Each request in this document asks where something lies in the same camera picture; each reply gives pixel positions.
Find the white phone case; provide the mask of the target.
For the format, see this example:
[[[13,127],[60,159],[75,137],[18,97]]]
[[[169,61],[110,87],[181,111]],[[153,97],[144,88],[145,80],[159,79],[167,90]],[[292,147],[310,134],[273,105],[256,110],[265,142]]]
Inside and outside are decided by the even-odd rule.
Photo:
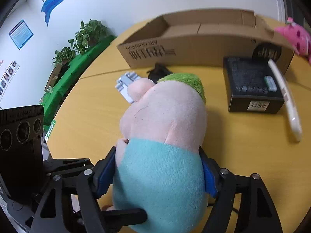
[[[269,65],[270,69],[272,70],[272,72],[273,72],[273,74],[274,74],[274,76],[275,76],[275,78],[279,84],[279,88],[281,90],[281,93],[283,95],[290,129],[294,135],[295,140],[297,142],[300,142],[301,138],[302,138],[303,130],[302,130],[302,126],[301,126],[301,120],[299,118],[297,107],[296,107],[294,98],[292,96],[292,92],[290,90],[290,87],[288,86],[288,83],[287,83],[284,75],[280,72],[276,63],[272,59],[270,59],[268,61],[268,65]]]

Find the pink teal plush toy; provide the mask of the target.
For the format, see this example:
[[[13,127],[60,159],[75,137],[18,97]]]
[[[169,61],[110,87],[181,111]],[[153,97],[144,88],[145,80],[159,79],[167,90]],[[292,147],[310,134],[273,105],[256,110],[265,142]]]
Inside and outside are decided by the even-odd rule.
[[[191,232],[208,203],[199,148],[207,127],[197,75],[173,73],[128,87],[133,102],[120,120],[110,210],[141,208],[136,232]]]

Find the black product box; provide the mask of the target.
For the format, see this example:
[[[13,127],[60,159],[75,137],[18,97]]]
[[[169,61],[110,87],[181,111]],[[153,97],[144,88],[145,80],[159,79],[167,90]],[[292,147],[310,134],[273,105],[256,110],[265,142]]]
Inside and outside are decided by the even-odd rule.
[[[228,111],[276,114],[283,106],[283,95],[267,61],[225,57],[223,72]]]

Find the grey folding phone stand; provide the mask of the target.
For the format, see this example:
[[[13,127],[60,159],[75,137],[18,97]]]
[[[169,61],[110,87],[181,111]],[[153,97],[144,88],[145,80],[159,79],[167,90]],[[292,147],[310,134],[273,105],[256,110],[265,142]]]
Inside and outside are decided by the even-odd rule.
[[[128,87],[140,78],[141,77],[136,72],[126,72],[116,80],[115,88],[129,104],[132,104],[134,100],[128,94]]]

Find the black sunglasses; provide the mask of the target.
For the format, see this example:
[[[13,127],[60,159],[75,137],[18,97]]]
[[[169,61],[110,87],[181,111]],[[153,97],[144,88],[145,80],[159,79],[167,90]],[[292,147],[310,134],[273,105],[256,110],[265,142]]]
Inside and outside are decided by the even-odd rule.
[[[172,74],[172,72],[168,70],[166,66],[159,63],[156,63],[153,69],[147,71],[148,79],[155,84],[157,84],[160,79],[170,74]]]

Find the green covered side table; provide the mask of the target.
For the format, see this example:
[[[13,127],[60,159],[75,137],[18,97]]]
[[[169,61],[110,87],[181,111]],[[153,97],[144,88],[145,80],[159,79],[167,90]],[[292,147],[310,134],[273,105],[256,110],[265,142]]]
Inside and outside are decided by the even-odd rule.
[[[79,54],[69,62],[69,68],[59,81],[53,86],[51,93],[46,92],[41,105],[44,107],[43,127],[48,131],[58,106],[64,98],[65,93],[75,85],[79,77],[91,65],[91,63],[110,45],[115,36],[108,36],[83,55]]]

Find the potted green plant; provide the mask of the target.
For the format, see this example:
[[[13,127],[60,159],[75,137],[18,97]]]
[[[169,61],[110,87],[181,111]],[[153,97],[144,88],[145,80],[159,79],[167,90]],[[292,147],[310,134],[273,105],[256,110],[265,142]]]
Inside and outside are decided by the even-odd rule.
[[[91,19],[88,23],[81,20],[80,29],[75,33],[75,37],[69,39],[71,48],[81,55],[94,47],[100,41],[110,36],[110,30],[97,19]]]
[[[55,51],[55,57],[53,58],[53,64],[67,64],[76,57],[75,50],[70,47],[63,47],[61,50]]]

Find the cardboard box tray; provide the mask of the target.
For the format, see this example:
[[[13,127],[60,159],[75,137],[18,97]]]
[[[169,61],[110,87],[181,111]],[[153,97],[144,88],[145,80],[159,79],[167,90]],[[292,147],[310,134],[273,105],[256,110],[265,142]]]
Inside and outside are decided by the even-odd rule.
[[[131,68],[164,65],[222,66],[225,57],[273,59],[285,73],[290,43],[251,10],[199,9],[160,15],[118,50]]]

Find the blue wall poster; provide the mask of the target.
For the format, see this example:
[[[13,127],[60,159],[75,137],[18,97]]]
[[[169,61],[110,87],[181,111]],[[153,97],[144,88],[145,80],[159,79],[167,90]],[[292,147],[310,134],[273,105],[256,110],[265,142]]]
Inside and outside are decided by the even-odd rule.
[[[34,36],[23,19],[8,33],[8,35],[18,50],[20,50]]]

